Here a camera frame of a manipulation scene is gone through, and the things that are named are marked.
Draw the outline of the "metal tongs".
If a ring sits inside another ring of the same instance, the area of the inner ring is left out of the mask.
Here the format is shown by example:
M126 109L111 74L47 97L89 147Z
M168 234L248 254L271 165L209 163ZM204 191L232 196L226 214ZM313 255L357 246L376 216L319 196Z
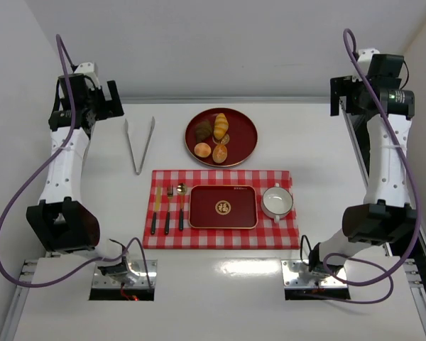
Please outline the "metal tongs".
M152 117L150 121L144 120L142 124L138 124L137 119L124 121L125 135L136 175L142 173L155 126L155 117Z

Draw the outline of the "round golden bread bun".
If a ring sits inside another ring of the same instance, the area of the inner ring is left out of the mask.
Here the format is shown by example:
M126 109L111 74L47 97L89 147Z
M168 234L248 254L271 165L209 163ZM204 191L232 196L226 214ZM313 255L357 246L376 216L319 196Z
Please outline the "round golden bread bun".
M207 158L211 154L212 150L210 145L200 142L194 147L194 154L199 158Z

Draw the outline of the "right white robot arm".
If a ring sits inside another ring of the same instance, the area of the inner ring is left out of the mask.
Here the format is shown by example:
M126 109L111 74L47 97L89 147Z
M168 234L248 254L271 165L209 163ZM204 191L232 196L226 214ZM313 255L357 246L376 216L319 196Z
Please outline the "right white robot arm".
M346 112L366 120L367 189L363 204L344 211L341 229L310 252L308 269L319 275L327 274L325 266L337 273L347 258L364 249L398 241L414 230L417 219L399 157L406 152L415 115L415 95L400 88L404 57L373 48L359 50L354 56L373 90L366 89L359 75L332 78L331 114L338 115L343 97Z

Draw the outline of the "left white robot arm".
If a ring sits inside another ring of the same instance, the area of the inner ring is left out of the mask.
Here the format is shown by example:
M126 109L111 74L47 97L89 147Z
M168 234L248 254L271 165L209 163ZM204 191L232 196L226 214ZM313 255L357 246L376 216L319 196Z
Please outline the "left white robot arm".
M102 275L132 286L138 281L137 267L124 246L101 234L97 218L81 199L94 125L124 115L115 81L107 86L110 99L104 96L93 62L75 66L68 78L59 76L48 120L54 160L38 204L28 207L26 219L46 251L94 259Z

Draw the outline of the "yellow striped bread loaf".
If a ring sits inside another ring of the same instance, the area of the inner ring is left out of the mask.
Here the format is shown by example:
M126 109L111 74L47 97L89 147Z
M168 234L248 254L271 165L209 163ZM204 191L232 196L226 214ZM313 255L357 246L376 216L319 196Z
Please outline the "yellow striped bread loaf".
M227 133L229 122L224 113L219 113L214 121L214 137L216 140L221 140Z

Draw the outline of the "dark chocolate croissant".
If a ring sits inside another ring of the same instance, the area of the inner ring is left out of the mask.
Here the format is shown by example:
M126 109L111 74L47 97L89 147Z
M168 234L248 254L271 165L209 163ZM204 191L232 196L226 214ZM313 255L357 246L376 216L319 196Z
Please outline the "dark chocolate croissant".
M205 119L195 126L195 138L197 143L203 142L213 134L213 128L208 119Z

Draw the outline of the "round red plate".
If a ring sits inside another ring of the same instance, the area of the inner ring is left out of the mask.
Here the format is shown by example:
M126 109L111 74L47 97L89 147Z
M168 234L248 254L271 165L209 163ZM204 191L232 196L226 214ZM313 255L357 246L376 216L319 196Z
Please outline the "round red plate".
M258 143L255 124L230 108L207 109L194 116L184 133L188 153L200 163L218 168L247 160Z

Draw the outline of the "sesame glazed bun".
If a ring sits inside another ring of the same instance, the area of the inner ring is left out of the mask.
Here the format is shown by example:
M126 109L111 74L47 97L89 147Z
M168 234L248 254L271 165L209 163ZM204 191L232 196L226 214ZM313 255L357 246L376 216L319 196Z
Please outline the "sesame glazed bun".
M221 164L225 162L227 156L227 147L224 144L217 144L212 152L212 160L217 164Z

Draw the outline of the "small brown pastry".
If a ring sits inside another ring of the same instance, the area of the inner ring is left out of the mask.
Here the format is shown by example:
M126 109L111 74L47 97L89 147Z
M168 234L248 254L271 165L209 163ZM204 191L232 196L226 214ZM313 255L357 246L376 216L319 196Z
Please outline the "small brown pastry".
M224 137L220 140L220 144L227 145L230 141L230 137L228 134L225 134Z

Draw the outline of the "white soup bowl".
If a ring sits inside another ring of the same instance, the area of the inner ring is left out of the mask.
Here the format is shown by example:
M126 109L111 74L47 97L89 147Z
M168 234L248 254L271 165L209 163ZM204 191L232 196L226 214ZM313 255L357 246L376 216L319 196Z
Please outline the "white soup bowl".
M261 209L263 213L278 224L293 208L293 197L279 183L268 188L262 195Z

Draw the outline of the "red checkered cloth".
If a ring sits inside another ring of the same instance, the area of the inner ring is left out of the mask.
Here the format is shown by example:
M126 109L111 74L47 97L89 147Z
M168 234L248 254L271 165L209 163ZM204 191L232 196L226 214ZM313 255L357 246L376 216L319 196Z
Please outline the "red checkered cloth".
M164 235L168 201L166 189L184 183L191 191L197 185L247 185L256 191L258 224L253 229L195 229L190 226L190 194L185 195L184 230L178 230L180 197L174 194L170 204L170 232ZM293 179L287 170L154 170L143 233L143 246L147 249L299 249L300 233L296 222L296 211L278 224L267 217L261 209L262 195L279 183L290 193ZM162 199L156 231L151 235L153 206L157 187L162 188Z

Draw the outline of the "rectangular red tray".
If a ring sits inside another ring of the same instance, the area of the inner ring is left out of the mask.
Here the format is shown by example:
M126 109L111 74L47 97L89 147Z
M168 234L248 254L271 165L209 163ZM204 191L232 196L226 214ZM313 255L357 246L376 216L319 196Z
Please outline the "rectangular red tray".
M188 212L195 229L253 229L258 224L256 191L247 185L197 185Z

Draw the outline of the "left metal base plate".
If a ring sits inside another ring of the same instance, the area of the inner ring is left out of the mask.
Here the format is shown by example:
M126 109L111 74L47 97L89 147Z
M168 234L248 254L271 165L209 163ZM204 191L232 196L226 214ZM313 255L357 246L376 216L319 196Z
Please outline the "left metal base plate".
M147 261L132 259L115 266L94 268L92 289L154 289L157 279L156 260Z

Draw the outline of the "metal base plate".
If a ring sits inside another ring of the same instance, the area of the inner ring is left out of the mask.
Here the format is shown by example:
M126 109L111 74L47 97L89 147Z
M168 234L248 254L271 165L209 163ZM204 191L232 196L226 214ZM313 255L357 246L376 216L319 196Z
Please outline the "metal base plate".
M115 266L94 268L92 289L154 289L157 279L156 260L147 261L132 259Z
M297 259L283 259L281 261L284 289L339 289L347 288L345 283L336 280L333 276L309 272L308 266Z

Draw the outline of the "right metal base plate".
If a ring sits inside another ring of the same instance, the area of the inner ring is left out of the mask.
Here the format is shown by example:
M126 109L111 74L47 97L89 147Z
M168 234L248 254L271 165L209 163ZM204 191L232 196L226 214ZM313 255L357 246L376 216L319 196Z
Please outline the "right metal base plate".
M333 276L309 272L308 266L297 259L283 259L281 261L284 289L339 289L347 288L345 283L336 280Z

